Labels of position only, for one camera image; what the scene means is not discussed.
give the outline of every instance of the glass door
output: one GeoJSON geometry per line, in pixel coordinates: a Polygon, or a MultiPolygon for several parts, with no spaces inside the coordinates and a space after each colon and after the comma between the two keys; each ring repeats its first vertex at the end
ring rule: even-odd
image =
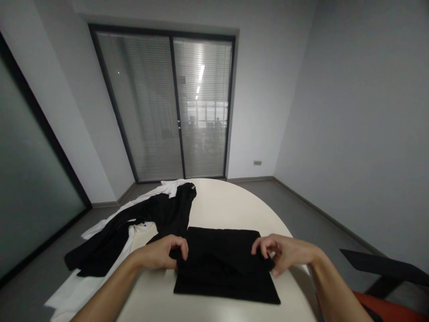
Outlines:
{"type": "Polygon", "coordinates": [[[60,161],[58,153],[65,159],[64,152],[59,150],[61,147],[3,37],[0,47],[0,284],[3,284],[8,276],[13,277],[17,264],[89,209],[90,204],[76,175],[72,182],[70,164],[60,161]]]}
{"type": "Polygon", "coordinates": [[[136,182],[224,178],[235,37],[89,29],[136,182]]]}

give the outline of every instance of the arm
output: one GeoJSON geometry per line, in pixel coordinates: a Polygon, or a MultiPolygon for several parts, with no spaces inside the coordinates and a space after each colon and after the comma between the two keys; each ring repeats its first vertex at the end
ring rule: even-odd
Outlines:
{"type": "Polygon", "coordinates": [[[186,260],[186,240],[173,235],[132,252],[71,322],[114,321],[141,269],[177,268],[176,260],[168,255],[172,248],[177,247],[180,247],[182,257],[186,260]]]}
{"type": "Polygon", "coordinates": [[[326,254],[313,244],[298,239],[271,234],[258,238],[252,246],[252,254],[260,247],[265,258],[274,252],[276,266],[274,277],[281,275],[291,265],[307,264],[314,282],[326,321],[372,322],[371,317],[347,286],[326,254]]]}

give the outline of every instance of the oval table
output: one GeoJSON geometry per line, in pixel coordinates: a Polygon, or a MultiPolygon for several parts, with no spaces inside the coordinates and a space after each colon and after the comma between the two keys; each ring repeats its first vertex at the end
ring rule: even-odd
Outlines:
{"type": "MultiPolygon", "coordinates": [[[[289,230],[262,200],[232,183],[189,179],[197,189],[189,226],[215,229],[252,229],[261,236],[289,230]]],[[[132,250],[157,233],[155,225],[136,233],[132,250]]],[[[281,304],[221,297],[174,294],[174,270],[145,270],[135,282],[117,321],[317,321],[317,302],[306,266],[294,266],[273,279],[281,304]]]]}

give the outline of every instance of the baseboard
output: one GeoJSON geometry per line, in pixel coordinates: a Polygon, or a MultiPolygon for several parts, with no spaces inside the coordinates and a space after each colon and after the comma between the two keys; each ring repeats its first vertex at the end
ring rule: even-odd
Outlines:
{"type": "Polygon", "coordinates": [[[234,183],[234,182],[246,182],[246,181],[262,181],[262,180],[272,180],[273,176],[265,176],[265,177],[249,177],[249,178],[233,178],[228,179],[228,182],[234,183]]]}
{"type": "Polygon", "coordinates": [[[119,197],[117,201],[108,201],[105,203],[93,203],[93,208],[116,207],[121,205],[122,202],[125,200],[125,198],[132,192],[135,186],[136,186],[136,183],[133,182],[131,186],[129,186],[128,189],[122,194],[122,196],[119,197]]]}
{"type": "Polygon", "coordinates": [[[364,239],[360,238],[358,235],[356,235],[354,232],[352,232],[350,229],[345,227],[343,224],[336,221],[334,218],[332,218],[330,215],[325,213],[322,209],[317,207],[316,205],[312,204],[310,201],[302,197],[300,194],[289,188],[287,185],[285,185],[283,182],[281,182],[276,177],[273,177],[273,181],[275,181],[278,185],[280,185],[282,188],[287,190],[289,193],[291,193],[295,198],[299,199],[303,203],[305,203],[307,206],[312,208],[313,210],[317,211],[322,217],[330,221],[332,224],[337,226],[339,229],[341,229],[343,232],[345,232],[347,235],[349,235],[351,238],[353,238],[356,242],[361,244],[363,247],[365,247],[367,250],[369,250],[374,255],[387,257],[385,254],[383,254],[381,251],[379,251],[377,248],[366,242],[364,239]]]}

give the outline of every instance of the black door frame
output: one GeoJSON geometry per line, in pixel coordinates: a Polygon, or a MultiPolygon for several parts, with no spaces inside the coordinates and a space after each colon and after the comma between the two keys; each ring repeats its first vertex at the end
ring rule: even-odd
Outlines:
{"type": "Polygon", "coordinates": [[[97,54],[98,61],[100,63],[101,72],[103,74],[104,81],[106,83],[107,91],[109,92],[110,101],[112,102],[113,111],[116,116],[116,121],[118,122],[119,131],[121,133],[122,140],[124,142],[125,151],[128,156],[128,161],[130,162],[131,170],[134,175],[134,180],[136,183],[153,183],[160,182],[157,181],[139,181],[137,176],[137,171],[135,169],[135,163],[131,154],[130,145],[125,134],[125,128],[122,123],[121,115],[118,109],[118,103],[116,101],[112,83],[110,82],[109,73],[107,71],[107,66],[104,61],[103,54],[101,52],[100,43],[98,41],[97,32],[106,32],[106,33],[116,33],[116,34],[130,34],[130,35],[154,35],[154,36],[165,36],[170,39],[170,52],[171,52],[171,63],[173,71],[173,81],[174,81],[174,92],[176,97],[176,110],[177,110],[177,126],[179,131],[179,141],[180,141],[180,150],[181,150],[181,160],[182,160],[182,170],[183,178],[186,178],[186,169],[185,169],[185,155],[183,152],[183,142],[182,142],[182,130],[181,130],[181,119],[180,119],[180,107],[179,107],[179,93],[177,89],[177,74],[176,74],[176,61],[174,57],[174,45],[173,38],[191,38],[191,39],[201,39],[201,40],[218,40],[218,41],[228,41],[232,43],[231,48],[231,69],[230,69],[230,79],[228,87],[228,113],[227,113],[227,127],[225,134],[225,156],[223,163],[223,176],[220,177],[210,177],[212,179],[221,179],[225,178],[225,173],[227,169],[227,153],[228,153],[228,137],[229,137],[229,126],[230,126],[230,114],[231,114],[231,97],[232,97],[232,78],[234,71],[234,57],[235,57],[235,46],[236,46],[236,37],[219,35],[219,34],[202,34],[202,33],[193,33],[193,32],[184,32],[184,31],[173,31],[173,30],[158,30],[158,29],[147,29],[147,28],[135,28],[135,27],[123,27],[115,25],[99,25],[99,24],[88,24],[89,32],[94,43],[95,52],[97,54]]]}
{"type": "Polygon", "coordinates": [[[82,218],[91,208],[91,202],[89,201],[88,196],[84,188],[82,187],[75,171],[70,164],[70,161],[67,159],[66,154],[64,153],[63,148],[58,142],[54,131],[50,127],[46,116],[44,115],[42,109],[40,108],[39,103],[37,102],[36,97],[34,96],[30,86],[27,83],[27,80],[24,77],[24,74],[21,72],[16,60],[14,59],[12,52],[10,51],[3,35],[0,33],[0,55],[6,68],[9,70],[12,75],[15,84],[17,85],[22,96],[26,100],[30,110],[36,119],[36,122],[39,124],[43,134],[47,138],[49,144],[54,150],[56,156],[58,157],[59,162],[61,163],[64,171],[69,177],[72,185],[76,189],[79,197],[85,205],[85,209],[79,213],[76,217],[70,220],[65,226],[63,226],[58,232],[48,238],[43,244],[41,244],[36,250],[34,250],[30,255],[25,257],[21,262],[19,262],[12,270],[6,273],[0,279],[0,288],[2,288],[7,282],[14,278],[20,271],[22,271],[31,261],[33,261],[38,255],[40,255],[46,248],[48,248],[53,242],[55,242],[62,234],[64,234],[70,227],[72,227],[80,218],[82,218]]]}

